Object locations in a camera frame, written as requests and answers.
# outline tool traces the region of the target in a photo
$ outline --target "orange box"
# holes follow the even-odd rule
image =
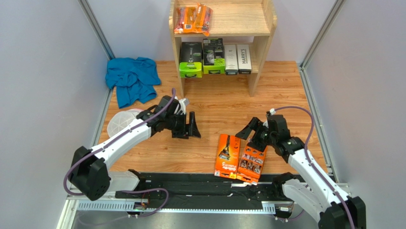
[[[220,134],[214,175],[235,179],[237,177],[239,154],[240,139],[235,136]]]
[[[268,147],[261,152],[249,146],[245,146],[243,156],[238,166],[237,179],[257,185],[264,167],[267,150]]]

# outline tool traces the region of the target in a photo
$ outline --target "white box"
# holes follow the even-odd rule
[[[238,69],[240,74],[251,74],[251,56],[248,44],[237,45]]]
[[[225,74],[237,75],[238,74],[238,61],[237,49],[235,44],[227,44],[224,46],[225,52]]]

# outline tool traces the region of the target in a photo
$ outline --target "wooden floor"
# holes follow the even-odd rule
[[[171,88],[179,89],[174,62],[157,62],[162,85],[155,89],[158,97],[146,104],[139,102],[124,108],[146,109],[157,104],[162,96],[171,95]],[[111,168],[112,171],[135,169],[140,172],[191,172],[212,173],[220,133],[235,135],[243,129],[253,116],[265,121],[265,112],[270,108],[297,105],[308,108],[306,95],[295,62],[266,62],[255,97],[250,97],[245,76],[203,76],[202,79],[186,79],[185,96],[190,105],[186,111],[195,111],[196,123],[201,139],[172,139],[171,132],[164,130],[141,142],[122,156]],[[121,111],[113,93],[100,138],[108,139],[107,124]],[[310,118],[305,112],[286,109],[283,114],[293,136],[305,141]],[[309,143],[314,158],[326,170],[323,154],[314,132]],[[263,173],[297,173],[280,158],[273,148],[268,149]]]

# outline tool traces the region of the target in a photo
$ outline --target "wooden shelf board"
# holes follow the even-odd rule
[[[194,3],[179,6],[195,6]],[[270,36],[264,9],[260,3],[207,4],[213,9],[210,36]],[[201,33],[175,34],[175,37],[204,37]]]

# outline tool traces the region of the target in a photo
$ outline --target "green box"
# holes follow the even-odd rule
[[[225,74],[223,39],[203,39],[203,73]]]
[[[202,77],[201,42],[182,42],[179,59],[179,73],[181,78]]]

